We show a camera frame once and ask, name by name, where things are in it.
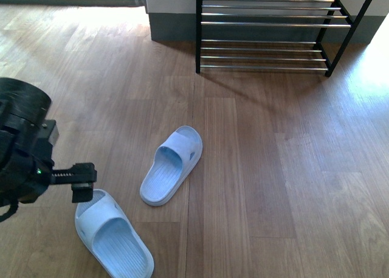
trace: sunlight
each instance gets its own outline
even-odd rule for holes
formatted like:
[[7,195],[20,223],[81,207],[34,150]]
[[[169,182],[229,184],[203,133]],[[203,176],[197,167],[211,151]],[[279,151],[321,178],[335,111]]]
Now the sunlight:
[[389,96],[389,15],[382,23],[371,43],[361,53],[353,67],[353,83],[349,90],[357,97]]
[[149,25],[144,7],[77,7],[65,9],[58,19],[68,21],[69,17],[77,23],[88,26],[113,26],[120,23]]

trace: slipper strap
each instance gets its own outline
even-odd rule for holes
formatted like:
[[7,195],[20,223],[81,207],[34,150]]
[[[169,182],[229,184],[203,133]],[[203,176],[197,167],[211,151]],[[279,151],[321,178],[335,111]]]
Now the slipper strap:
[[92,249],[96,233],[115,218],[123,219],[123,214],[115,207],[115,201],[110,196],[104,196],[81,214],[77,219],[79,234],[89,249]]
[[188,137],[173,132],[160,147],[167,147],[177,153],[185,167],[190,162],[190,155],[197,152],[197,146],[198,144]]

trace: rack leg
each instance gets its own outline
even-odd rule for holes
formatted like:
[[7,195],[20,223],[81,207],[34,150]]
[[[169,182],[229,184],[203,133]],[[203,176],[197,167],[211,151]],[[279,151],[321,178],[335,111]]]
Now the rack leg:
[[330,65],[328,71],[325,73],[325,75],[327,77],[330,77],[331,74],[334,72],[334,69],[340,60],[340,57],[343,55],[348,43],[350,42],[351,38],[353,37],[354,32],[356,31],[360,21],[362,20],[363,16],[365,15],[367,8],[371,4],[371,2],[372,2],[372,0],[365,0],[365,2],[363,3],[362,8],[360,9],[357,17],[354,20],[354,24],[351,26],[350,30],[348,31],[347,36],[346,36],[345,40],[343,41],[342,45],[340,46],[338,53],[335,56],[334,61]]
[[196,0],[196,73],[200,73],[202,0]]
[[[338,0],[335,0],[335,1],[331,4],[331,7],[337,6],[337,5],[336,5],[336,2],[337,2],[337,1],[338,1]],[[334,15],[334,13],[335,13],[335,11],[330,10],[330,11],[327,13],[327,15]],[[329,24],[330,22],[331,22],[331,19],[328,18],[328,19],[325,19],[325,20],[324,20],[324,23],[323,23],[323,24]],[[320,29],[320,32],[318,33],[318,36],[317,36],[317,39],[316,39],[316,42],[317,42],[317,43],[321,43],[321,42],[323,41],[323,37],[324,37],[324,34],[326,33],[326,31],[327,31],[327,28],[322,28],[322,29]]]

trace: gray baseboard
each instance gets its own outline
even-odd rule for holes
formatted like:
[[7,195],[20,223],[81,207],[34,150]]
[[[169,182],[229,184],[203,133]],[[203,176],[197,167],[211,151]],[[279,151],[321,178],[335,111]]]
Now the gray baseboard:
[[[149,13],[149,18],[151,39],[154,41],[194,41],[196,39],[196,15],[194,13]],[[351,42],[370,43],[384,19],[384,16],[365,16]],[[244,27],[244,32],[242,32],[242,27],[204,26],[202,30],[204,38],[219,40],[315,41],[320,29]],[[348,29],[328,29],[324,41],[341,43],[347,31]]]

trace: chrome rod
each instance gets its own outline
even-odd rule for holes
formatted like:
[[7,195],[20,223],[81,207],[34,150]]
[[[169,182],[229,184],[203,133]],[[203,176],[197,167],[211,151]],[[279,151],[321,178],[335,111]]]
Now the chrome rod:
[[335,0],[203,0],[203,1],[247,1],[247,2],[325,2],[332,3]]
[[201,56],[203,59],[234,59],[234,60],[269,60],[269,61],[310,61],[325,62],[325,59],[308,58],[269,58],[269,57],[239,57],[239,56]]
[[202,21],[203,26],[250,26],[250,27],[318,27],[327,29],[349,29],[349,24],[288,24],[288,23],[232,23],[224,21]]
[[292,41],[243,41],[243,40],[201,40],[202,42],[212,43],[260,43],[260,44],[310,44],[314,45],[316,42],[292,42]]
[[229,51],[255,51],[255,52],[298,52],[298,53],[320,53],[321,52],[321,50],[223,48],[223,47],[201,47],[201,50],[229,50]]
[[328,68],[301,68],[276,66],[239,66],[239,65],[200,65],[201,68],[237,68],[237,69],[271,69],[271,70],[301,70],[301,71],[328,71]]
[[320,18],[320,19],[346,19],[346,15],[239,15],[232,13],[202,13],[203,16],[229,16],[229,17],[256,17],[256,18]]
[[289,7],[289,6],[249,6],[249,5],[207,5],[208,9],[272,9],[272,10],[341,10],[341,7]]

